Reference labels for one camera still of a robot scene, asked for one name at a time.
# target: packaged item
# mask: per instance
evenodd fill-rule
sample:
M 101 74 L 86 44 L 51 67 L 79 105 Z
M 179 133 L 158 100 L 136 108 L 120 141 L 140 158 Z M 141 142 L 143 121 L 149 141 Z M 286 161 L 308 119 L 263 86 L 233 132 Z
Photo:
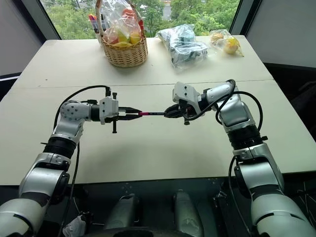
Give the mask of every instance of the packaged item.
M 103 36 L 106 43 L 129 47 L 142 39 L 143 21 L 126 0 L 104 0 L 101 12 L 109 26 Z
M 185 68 L 207 56 L 207 45 L 196 42 L 193 29 L 194 25 L 184 24 L 157 32 L 157 36 L 168 49 L 175 68 Z
M 227 30 L 210 32 L 211 44 L 218 50 L 227 54 L 237 54 L 243 57 L 239 41 Z

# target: silver robot link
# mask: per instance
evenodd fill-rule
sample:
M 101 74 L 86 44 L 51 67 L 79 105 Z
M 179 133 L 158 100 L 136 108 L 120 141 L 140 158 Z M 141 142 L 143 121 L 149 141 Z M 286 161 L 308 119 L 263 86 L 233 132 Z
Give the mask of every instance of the silver robot link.
M 227 95 L 232 84 L 226 82 L 199 94 L 192 86 L 178 82 L 173 101 L 179 107 L 192 107 L 199 114 L 206 106 Z M 224 100 L 212 110 L 217 110 Z M 69 181 L 71 156 L 82 136 L 85 121 L 116 121 L 119 103 L 111 96 L 91 105 L 67 101 L 61 106 L 60 120 L 44 151 L 22 180 L 19 198 L 0 206 L 0 237 L 36 236 L 47 208 L 59 203 Z M 269 237 L 316 237 L 300 208 L 283 194 L 282 174 L 248 107 L 234 94 L 221 109 L 220 120 L 238 161 L 234 168 L 240 191 L 252 199 L 251 218 L 259 235 Z

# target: window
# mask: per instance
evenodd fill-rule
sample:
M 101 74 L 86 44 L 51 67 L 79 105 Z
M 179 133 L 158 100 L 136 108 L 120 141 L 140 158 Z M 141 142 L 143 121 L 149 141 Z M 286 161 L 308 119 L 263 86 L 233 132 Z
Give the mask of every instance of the window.
M 94 39 L 88 14 L 95 14 L 96 0 L 40 0 L 64 40 Z M 239 0 L 133 0 L 144 18 L 145 33 L 154 37 L 161 29 L 189 23 L 197 36 L 210 30 L 229 30 Z

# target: white table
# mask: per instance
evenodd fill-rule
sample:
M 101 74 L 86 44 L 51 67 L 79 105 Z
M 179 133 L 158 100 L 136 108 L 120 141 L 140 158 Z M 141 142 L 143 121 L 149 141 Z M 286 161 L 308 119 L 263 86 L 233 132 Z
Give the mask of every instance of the white table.
M 190 82 L 196 90 L 202 91 L 219 84 L 214 81 L 234 78 L 240 90 L 249 91 L 260 100 L 264 111 L 261 133 L 268 136 L 267 143 L 281 171 L 316 170 L 314 140 L 247 40 L 243 37 L 238 39 L 244 58 L 217 55 L 208 59 L 201 66 L 202 71 L 196 71 L 192 77 L 188 76 L 192 74 L 191 70 L 180 75 L 173 72 L 168 55 L 157 39 L 148 40 L 149 58 L 134 71 L 109 65 L 96 40 L 50 41 L 44 44 L 0 103 L 0 184 L 20 183 L 37 154 L 44 149 L 40 142 L 46 142 L 50 137 L 60 102 L 81 86 L 100 83 L 114 85 L 111 88 L 118 92 L 120 106 L 163 111 L 173 104 L 171 93 L 173 84 L 178 80 Z M 91 57 L 95 63 L 102 61 L 102 64 L 82 68 L 70 62 L 69 67 L 62 67 L 69 60 L 66 56 L 68 51 L 75 51 L 70 48 L 71 45 L 76 46 L 77 51 L 81 50 L 74 59 L 76 62 L 87 61 Z M 59 60 L 53 56 L 48 58 L 48 50 L 61 52 L 61 48 L 64 49 L 64 57 Z M 97 56 L 92 56 L 92 50 L 98 52 Z M 45 66 L 45 61 L 51 62 L 50 67 Z M 45 72 L 39 65 L 49 69 L 45 77 L 47 81 L 40 76 Z M 219 70 L 213 65 L 222 69 L 229 65 L 232 71 L 239 69 L 234 76 L 230 70 Z M 76 78 L 69 70 L 75 67 Z M 62 75 L 67 75 L 67 78 L 62 79 Z M 76 99 L 99 100 L 103 96 L 102 89 L 93 89 Z M 258 109 L 254 102 L 245 96 L 242 99 L 258 121 Z M 209 112 L 189 126 L 184 126 L 181 118 L 142 117 L 119 121 L 118 134 L 112 134 L 111 124 L 102 126 L 98 122 L 86 122 L 80 141 L 77 183 L 227 176 L 232 147 L 214 114 Z M 72 161 L 70 174 L 74 170 L 75 155 Z

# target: basket handle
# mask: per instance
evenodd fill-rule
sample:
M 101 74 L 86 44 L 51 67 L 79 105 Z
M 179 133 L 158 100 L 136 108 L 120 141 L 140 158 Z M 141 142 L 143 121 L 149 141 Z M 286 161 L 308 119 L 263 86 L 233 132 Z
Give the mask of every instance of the basket handle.
M 102 38 L 104 35 L 104 31 L 101 25 L 101 19 L 100 19 L 100 8 L 102 6 L 102 0 L 97 0 L 97 3 L 95 4 L 95 14 L 97 16 L 97 24 L 100 32 L 100 37 Z

